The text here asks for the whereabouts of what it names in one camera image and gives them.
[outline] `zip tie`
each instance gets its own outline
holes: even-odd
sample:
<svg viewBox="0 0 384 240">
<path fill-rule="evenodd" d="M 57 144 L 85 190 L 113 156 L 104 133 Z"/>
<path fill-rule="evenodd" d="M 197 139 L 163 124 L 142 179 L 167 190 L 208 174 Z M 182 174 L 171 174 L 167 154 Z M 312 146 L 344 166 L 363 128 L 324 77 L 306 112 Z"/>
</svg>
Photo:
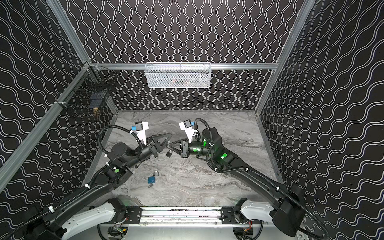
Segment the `zip tie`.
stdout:
<svg viewBox="0 0 384 240">
<path fill-rule="evenodd" d="M 50 205 L 50 206 L 48 207 L 48 209 L 51 211 L 51 213 L 54 213 L 54 212 L 55 212 L 55 210 L 53 209 L 53 206 L 52 206 L 52 205 Z"/>
</svg>

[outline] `wavy patterned wall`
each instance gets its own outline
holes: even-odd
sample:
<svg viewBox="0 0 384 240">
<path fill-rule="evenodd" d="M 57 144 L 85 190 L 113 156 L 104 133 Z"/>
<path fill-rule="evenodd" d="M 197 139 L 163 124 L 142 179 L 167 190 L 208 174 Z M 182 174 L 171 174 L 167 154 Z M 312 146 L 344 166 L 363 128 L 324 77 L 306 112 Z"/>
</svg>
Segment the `wavy patterned wall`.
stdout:
<svg viewBox="0 0 384 240">
<path fill-rule="evenodd" d="M 81 186 L 98 149 L 96 135 L 111 120 L 109 110 L 100 122 L 59 115 L 0 193 L 0 238 L 23 222 L 29 208 L 49 206 Z"/>
<path fill-rule="evenodd" d="M 332 239 L 384 238 L 383 56 L 382 0 L 317 1 L 260 116 Z"/>
<path fill-rule="evenodd" d="M 93 62 L 276 62 L 303 0 L 61 0 Z"/>
<path fill-rule="evenodd" d="M 0 166 L 82 66 L 43 0 L 0 1 Z"/>
<path fill-rule="evenodd" d="M 111 93 L 119 109 L 255 110 L 271 70 L 215 70 L 204 89 L 149 88 L 144 71 L 120 71 Z"/>
</svg>

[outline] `marble surface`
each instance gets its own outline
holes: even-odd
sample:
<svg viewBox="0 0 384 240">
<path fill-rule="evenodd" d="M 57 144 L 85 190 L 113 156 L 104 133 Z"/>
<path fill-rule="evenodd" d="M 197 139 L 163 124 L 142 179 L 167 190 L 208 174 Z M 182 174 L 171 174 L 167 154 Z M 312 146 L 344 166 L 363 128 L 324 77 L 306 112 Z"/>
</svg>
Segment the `marble surface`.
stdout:
<svg viewBox="0 0 384 240">
<path fill-rule="evenodd" d="M 262 136 L 253 112 L 119 112 L 116 125 L 130 128 L 136 121 L 148 121 L 147 136 L 170 132 L 172 141 L 185 138 L 179 122 L 195 118 L 206 120 L 210 127 L 216 127 L 222 136 L 223 145 L 238 154 L 250 166 L 275 179 Z M 124 142 L 136 148 L 134 138 L 114 129 L 106 149 Z M 133 176 L 121 187 L 103 196 L 94 204 L 101 204 L 108 198 L 119 197 L 126 205 L 138 206 L 233 206 L 242 197 L 265 202 L 256 192 L 240 181 L 224 174 L 213 172 L 207 164 L 195 156 L 180 158 L 173 153 L 165 156 L 165 149 L 157 158 L 142 163 L 133 170 Z M 107 157 L 102 156 L 96 170 Z M 148 188 L 148 177 L 157 170 L 160 176 L 152 188 Z"/>
</svg>

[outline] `blue padlock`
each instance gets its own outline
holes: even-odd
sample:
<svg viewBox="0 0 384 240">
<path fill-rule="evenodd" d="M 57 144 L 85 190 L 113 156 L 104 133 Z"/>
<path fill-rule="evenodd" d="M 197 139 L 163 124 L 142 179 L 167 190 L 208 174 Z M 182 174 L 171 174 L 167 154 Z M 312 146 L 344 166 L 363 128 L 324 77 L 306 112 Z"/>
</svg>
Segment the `blue padlock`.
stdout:
<svg viewBox="0 0 384 240">
<path fill-rule="evenodd" d="M 148 177 L 148 184 L 155 183 L 155 173 L 157 172 L 157 176 L 159 176 L 159 171 L 154 171 L 153 176 Z"/>
</svg>

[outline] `white mesh basket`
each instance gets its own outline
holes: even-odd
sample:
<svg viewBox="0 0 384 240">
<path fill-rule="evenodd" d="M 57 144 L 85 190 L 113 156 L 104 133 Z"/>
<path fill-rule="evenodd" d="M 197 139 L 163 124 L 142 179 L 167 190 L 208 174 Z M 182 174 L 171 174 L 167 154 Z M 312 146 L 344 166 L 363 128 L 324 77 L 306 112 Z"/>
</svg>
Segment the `white mesh basket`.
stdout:
<svg viewBox="0 0 384 240">
<path fill-rule="evenodd" d="M 211 63 L 146 63 L 150 88 L 209 88 Z"/>
</svg>

